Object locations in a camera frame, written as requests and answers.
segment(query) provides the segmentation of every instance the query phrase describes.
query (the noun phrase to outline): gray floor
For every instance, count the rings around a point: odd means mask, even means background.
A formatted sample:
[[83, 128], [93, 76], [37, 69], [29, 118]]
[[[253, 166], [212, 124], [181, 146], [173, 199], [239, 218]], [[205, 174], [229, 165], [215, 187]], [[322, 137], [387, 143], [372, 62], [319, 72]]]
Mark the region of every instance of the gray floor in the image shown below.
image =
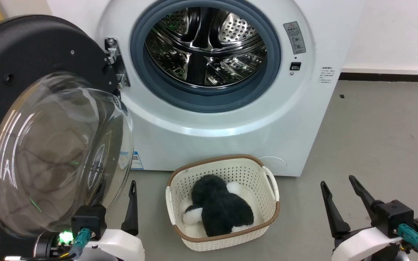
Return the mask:
[[[164, 190], [169, 173], [131, 175], [138, 183], [139, 238], [148, 261], [330, 260], [333, 239], [320, 193], [322, 180], [352, 229], [370, 221], [348, 175], [355, 175], [374, 197], [398, 199], [418, 217], [418, 83], [339, 82], [302, 176], [277, 178], [279, 218], [264, 236], [243, 245], [202, 253], [189, 250], [167, 215]], [[125, 196], [116, 208], [114, 218], [119, 220]], [[418, 254], [410, 258], [417, 261]]]

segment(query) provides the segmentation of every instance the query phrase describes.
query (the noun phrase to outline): plastic basket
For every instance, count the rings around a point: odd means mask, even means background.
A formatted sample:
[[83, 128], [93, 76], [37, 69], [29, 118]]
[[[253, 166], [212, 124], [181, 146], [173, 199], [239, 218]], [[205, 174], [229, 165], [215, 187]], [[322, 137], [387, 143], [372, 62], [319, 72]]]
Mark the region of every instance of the plastic basket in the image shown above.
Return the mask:
[[[251, 205], [259, 224], [235, 233], [213, 237], [190, 237], [183, 233], [181, 204], [191, 195], [194, 183], [204, 175], [217, 175], [225, 182], [236, 181], [251, 193]], [[239, 245], [262, 236], [280, 213], [277, 182], [274, 175], [257, 158], [233, 155], [196, 162], [179, 168], [169, 178], [166, 189], [169, 218], [186, 246], [194, 251], [208, 251]]]

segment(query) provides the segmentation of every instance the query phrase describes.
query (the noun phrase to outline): washing machine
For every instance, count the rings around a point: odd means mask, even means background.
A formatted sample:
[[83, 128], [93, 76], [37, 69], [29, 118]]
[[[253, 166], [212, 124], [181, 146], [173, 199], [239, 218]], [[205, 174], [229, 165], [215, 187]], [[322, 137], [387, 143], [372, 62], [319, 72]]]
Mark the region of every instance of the washing machine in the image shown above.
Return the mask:
[[133, 169], [175, 170], [243, 153], [260, 158], [275, 175], [297, 177], [364, 0], [48, 5], [121, 68], [120, 96], [135, 128]]

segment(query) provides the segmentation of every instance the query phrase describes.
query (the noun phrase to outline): teal connector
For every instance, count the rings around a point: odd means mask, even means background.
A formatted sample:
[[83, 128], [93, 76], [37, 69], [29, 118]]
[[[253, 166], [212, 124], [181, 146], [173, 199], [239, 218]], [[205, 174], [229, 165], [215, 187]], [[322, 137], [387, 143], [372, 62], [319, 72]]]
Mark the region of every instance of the teal connector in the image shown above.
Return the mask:
[[69, 255], [75, 254], [73, 260], [80, 258], [81, 254], [83, 253], [83, 248], [85, 248], [86, 244], [91, 239], [91, 232], [88, 228], [83, 228], [78, 233], [77, 237], [73, 241], [73, 246], [69, 251]]
[[407, 224], [400, 224], [398, 226], [398, 236], [404, 239], [409, 244], [413, 245], [418, 251], [418, 233]]

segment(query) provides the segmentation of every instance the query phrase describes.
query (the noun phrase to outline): stuffed animal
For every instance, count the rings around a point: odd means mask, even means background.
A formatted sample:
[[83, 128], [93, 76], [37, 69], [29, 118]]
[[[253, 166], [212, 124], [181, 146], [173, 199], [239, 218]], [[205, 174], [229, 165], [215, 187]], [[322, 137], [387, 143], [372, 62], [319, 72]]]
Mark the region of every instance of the stuffed animal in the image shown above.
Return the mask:
[[202, 221], [207, 236], [220, 236], [252, 226], [254, 215], [239, 194], [241, 185], [215, 175], [196, 181], [191, 191], [193, 205], [183, 214], [183, 221], [193, 225]]

